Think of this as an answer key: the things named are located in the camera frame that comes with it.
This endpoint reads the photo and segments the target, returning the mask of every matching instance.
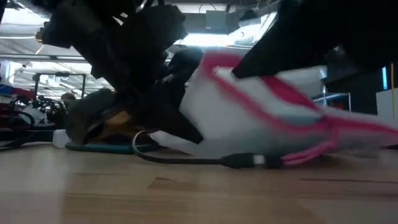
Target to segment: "person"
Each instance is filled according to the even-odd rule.
[[[73,93],[64,93],[61,96],[61,100],[66,106],[69,107],[76,100],[76,97]]]

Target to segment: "pink stripe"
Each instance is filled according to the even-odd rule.
[[[387,126],[369,123],[365,121],[355,121],[346,118],[332,117],[323,112],[313,104],[305,95],[296,90],[294,87],[277,77],[262,77],[262,80],[267,88],[269,88],[273,94],[281,100],[294,105],[302,105],[307,108],[313,109],[323,114],[323,122],[312,124],[309,126],[294,126],[285,124],[279,118],[274,117],[268,112],[264,111],[250,96],[247,96],[244,92],[238,90],[234,85],[230,84],[226,80],[215,75],[214,69],[216,67],[235,67],[241,61],[241,56],[231,55],[227,52],[209,52],[203,57],[201,63],[201,69],[204,69],[204,74],[208,78],[212,79],[220,89],[231,95],[243,108],[247,109],[248,112],[261,119],[265,124],[273,125],[279,129],[287,130],[291,133],[306,133],[308,131],[323,131],[330,129],[331,138],[329,141],[321,143],[310,149],[302,152],[292,153],[283,157],[286,160],[287,165],[294,165],[303,163],[320,154],[328,153],[333,150],[338,142],[338,134],[341,129],[360,129],[374,132],[384,132],[398,136],[398,130]]]

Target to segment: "yellow object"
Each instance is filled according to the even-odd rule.
[[[396,105],[394,99],[394,64],[391,63],[391,99],[392,99],[392,117],[396,118]]]

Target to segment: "ceiling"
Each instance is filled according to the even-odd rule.
[[[186,15],[185,28],[188,33],[203,33],[201,30],[206,29],[206,18],[205,12],[207,10],[214,9],[225,9],[226,5],[234,6],[233,10],[239,10],[242,7],[252,7],[256,6],[258,2],[255,0],[173,0],[172,4],[176,4],[182,12]],[[260,2],[259,5],[265,5],[272,3],[273,0],[266,0]],[[0,25],[0,54],[35,54],[41,47],[42,44],[38,43],[32,35],[35,31],[39,30],[44,21],[48,20],[48,15],[43,11],[34,8],[29,0],[18,0],[18,3],[24,8],[6,9],[4,13],[2,24]],[[194,44],[195,38],[198,40],[203,40],[205,37],[209,37],[210,34],[206,36],[190,36],[190,39],[184,39],[182,42],[176,44],[187,44],[196,45],[202,47],[203,50],[209,48],[209,46]],[[206,42],[214,43],[214,39],[208,40]],[[228,49],[238,54],[245,54],[254,42],[248,43],[246,45],[234,45],[234,44],[220,44],[217,49]],[[173,52],[176,47],[171,47],[170,52]],[[39,52],[42,55],[70,55],[70,56],[80,56],[80,54],[75,49],[61,49],[58,47],[53,47],[45,45]],[[18,72],[13,76],[12,84],[14,86],[33,89],[34,81],[32,76],[37,72],[48,72],[55,73],[58,71],[70,72],[70,73],[87,73],[90,74],[91,66],[87,63],[55,63],[55,62],[29,62],[29,61],[13,61],[12,66],[18,70],[22,68],[22,64],[26,64],[26,69],[22,72]],[[47,79],[42,78],[42,82],[39,85],[39,94],[45,96],[52,96],[58,98],[65,92],[73,92],[77,97],[81,96],[81,77],[69,77],[68,79],[53,80],[51,77]],[[88,75],[86,82],[85,93],[90,93],[96,91],[100,88],[112,88],[106,80],[99,79],[95,80],[94,77]]]

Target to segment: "wooden table surface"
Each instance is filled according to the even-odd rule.
[[[290,170],[167,166],[35,146],[0,153],[0,224],[398,223],[398,156]]]

